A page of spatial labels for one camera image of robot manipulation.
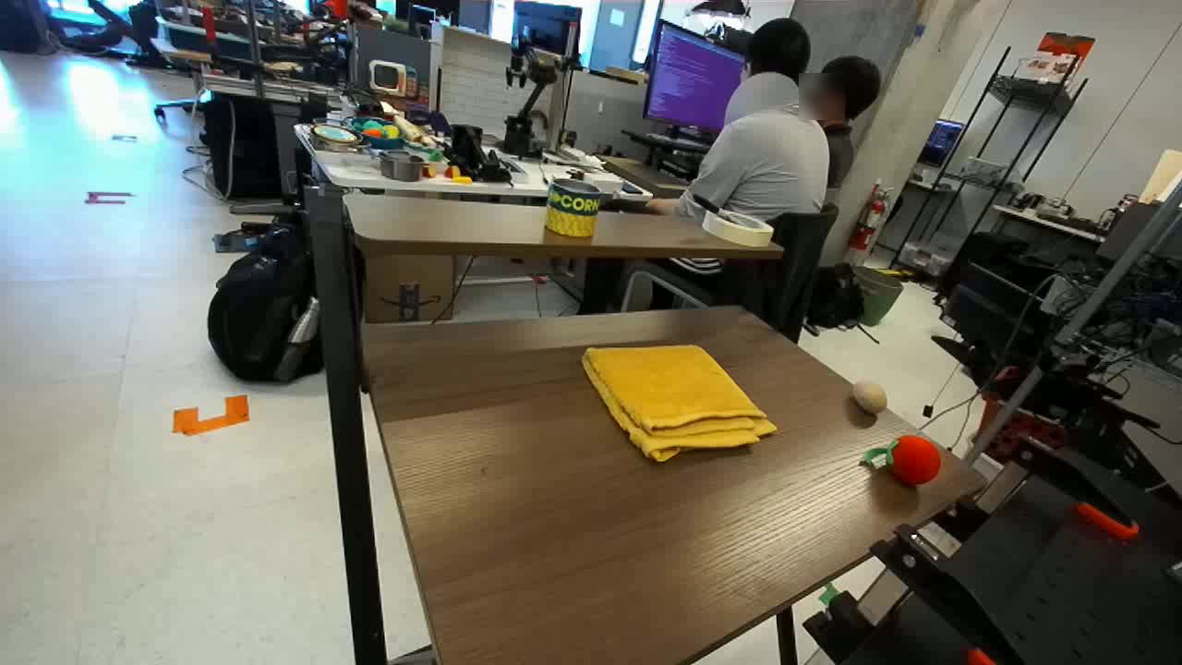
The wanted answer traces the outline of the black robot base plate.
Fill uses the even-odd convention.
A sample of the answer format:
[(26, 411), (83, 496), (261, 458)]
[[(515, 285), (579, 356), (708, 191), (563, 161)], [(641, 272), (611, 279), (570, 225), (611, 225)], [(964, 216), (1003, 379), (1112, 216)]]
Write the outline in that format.
[(871, 554), (903, 593), (871, 618), (830, 593), (804, 631), (835, 665), (1182, 665), (1182, 517), (1115, 476), (1138, 517), (1112, 541), (1032, 498), (952, 517), (959, 548), (936, 554), (915, 528)]

